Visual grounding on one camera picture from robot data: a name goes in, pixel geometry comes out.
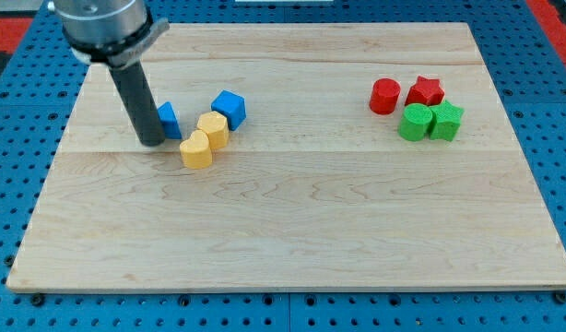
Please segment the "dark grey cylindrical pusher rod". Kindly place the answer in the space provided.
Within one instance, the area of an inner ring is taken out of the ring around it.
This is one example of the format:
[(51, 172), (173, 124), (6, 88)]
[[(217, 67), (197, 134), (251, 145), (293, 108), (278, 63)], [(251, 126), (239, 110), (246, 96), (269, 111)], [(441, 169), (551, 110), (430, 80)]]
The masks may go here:
[(158, 109), (140, 62), (110, 71), (139, 142), (155, 147), (166, 139)]

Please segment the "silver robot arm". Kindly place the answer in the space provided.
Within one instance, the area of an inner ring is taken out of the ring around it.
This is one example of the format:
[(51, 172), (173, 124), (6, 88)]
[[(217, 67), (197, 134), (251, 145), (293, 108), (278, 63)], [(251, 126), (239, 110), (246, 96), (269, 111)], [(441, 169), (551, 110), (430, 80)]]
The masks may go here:
[(60, 18), (80, 62), (109, 69), (140, 143), (163, 143), (164, 129), (141, 57), (169, 30), (169, 21), (155, 19), (143, 0), (52, 0), (47, 9)]

